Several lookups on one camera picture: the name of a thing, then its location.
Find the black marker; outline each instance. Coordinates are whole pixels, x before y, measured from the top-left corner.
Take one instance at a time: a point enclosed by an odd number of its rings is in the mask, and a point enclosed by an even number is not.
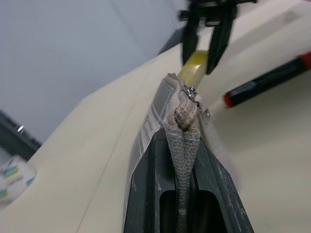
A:
[[[309,69],[311,69],[311,52],[300,55],[296,59],[227,92],[223,96],[224,102],[227,107],[234,107]]]

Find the yellow object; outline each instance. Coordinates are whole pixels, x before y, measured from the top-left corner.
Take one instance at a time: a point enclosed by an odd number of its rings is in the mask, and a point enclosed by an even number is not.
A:
[[[178,77],[184,80],[187,86],[197,88],[203,79],[207,68],[207,51],[195,51],[186,62]]]

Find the paper label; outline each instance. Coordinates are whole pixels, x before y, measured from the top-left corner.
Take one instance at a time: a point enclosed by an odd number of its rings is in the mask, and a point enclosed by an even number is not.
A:
[[[152,113],[151,108],[149,108],[147,117],[140,129],[141,141],[143,146],[143,152],[145,152],[150,144],[152,136],[160,130],[161,126],[156,121],[155,116]]]

